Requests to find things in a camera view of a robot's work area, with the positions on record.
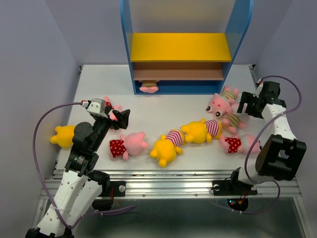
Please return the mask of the pink plush striped body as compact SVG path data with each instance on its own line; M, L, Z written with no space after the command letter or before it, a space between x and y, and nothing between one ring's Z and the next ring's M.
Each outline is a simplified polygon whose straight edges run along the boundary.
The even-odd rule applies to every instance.
M229 133L236 134L238 129L246 128L248 120L248 115L232 114L224 118L221 123L223 128Z

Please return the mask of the pink frog plush striped shirt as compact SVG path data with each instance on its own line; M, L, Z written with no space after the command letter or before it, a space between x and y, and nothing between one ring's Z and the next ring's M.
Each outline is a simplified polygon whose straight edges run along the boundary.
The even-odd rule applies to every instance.
M157 86L157 82L158 81L154 81L154 80L141 81L141 86L139 90L144 93L155 93L159 90Z

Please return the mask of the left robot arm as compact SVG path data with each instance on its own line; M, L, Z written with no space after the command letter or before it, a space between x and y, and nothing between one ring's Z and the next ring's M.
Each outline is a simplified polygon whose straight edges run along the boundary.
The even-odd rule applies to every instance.
M95 122L81 122L75 126L73 146L54 196L50 194L43 178L39 177L51 204L37 226L28 230L25 235L27 238L73 237L72 229L88 216L87 210L93 201L110 191L109 175L94 169L99 159L97 150L110 129L128 127L130 110L115 110L115 120L109 117L110 107L86 110Z

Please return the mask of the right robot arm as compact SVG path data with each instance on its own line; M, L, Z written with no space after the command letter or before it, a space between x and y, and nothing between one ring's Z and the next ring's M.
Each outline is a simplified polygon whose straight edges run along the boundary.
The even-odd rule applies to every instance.
M299 141L290 128L286 116L290 111L279 98L279 83L261 78L256 86L254 93L242 93L237 112L264 119L265 126L260 132L270 129L271 135L253 165L244 165L231 174L228 189L234 195L248 193L266 181L291 181L307 149L306 143Z

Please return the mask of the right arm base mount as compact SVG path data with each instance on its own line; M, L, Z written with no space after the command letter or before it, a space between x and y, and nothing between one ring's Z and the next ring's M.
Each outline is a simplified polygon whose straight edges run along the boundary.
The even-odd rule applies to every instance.
M249 206L248 196L257 195L258 191L252 186L241 182L231 182L228 179L214 180L211 191L215 196L229 196L228 206L236 211L244 212Z

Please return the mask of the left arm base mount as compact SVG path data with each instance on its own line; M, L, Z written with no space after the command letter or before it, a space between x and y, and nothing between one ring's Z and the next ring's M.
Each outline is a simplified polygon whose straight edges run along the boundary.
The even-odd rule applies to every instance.
M92 203L92 208L98 211L108 211L114 205L114 199L125 197L126 181L110 181L108 185L103 186L101 194Z

